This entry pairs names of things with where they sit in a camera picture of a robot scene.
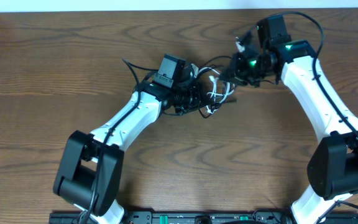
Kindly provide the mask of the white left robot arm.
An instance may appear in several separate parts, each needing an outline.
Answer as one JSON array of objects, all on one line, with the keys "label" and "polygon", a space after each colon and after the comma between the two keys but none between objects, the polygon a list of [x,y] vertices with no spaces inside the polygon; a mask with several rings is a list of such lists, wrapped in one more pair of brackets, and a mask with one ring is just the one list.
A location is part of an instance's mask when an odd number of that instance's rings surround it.
[{"label": "white left robot arm", "polygon": [[74,131],[70,135],[53,192],[82,210],[72,223],[120,223],[124,209],[116,197],[125,151],[169,107],[183,114],[185,109],[198,106],[202,91],[196,81],[175,88],[142,81],[108,122],[89,134]]}]

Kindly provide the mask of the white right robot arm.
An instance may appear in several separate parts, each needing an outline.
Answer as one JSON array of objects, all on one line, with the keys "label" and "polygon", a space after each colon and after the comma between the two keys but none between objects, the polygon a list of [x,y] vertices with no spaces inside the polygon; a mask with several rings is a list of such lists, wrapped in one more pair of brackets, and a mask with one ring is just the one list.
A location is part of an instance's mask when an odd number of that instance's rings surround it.
[{"label": "white right robot arm", "polygon": [[282,223],[321,223],[334,207],[358,194],[358,118],[340,99],[306,40],[260,43],[258,54],[249,42],[236,42],[221,79],[239,86],[259,86],[269,73],[295,95],[306,113],[318,147],[308,166],[309,186],[295,200]]}]

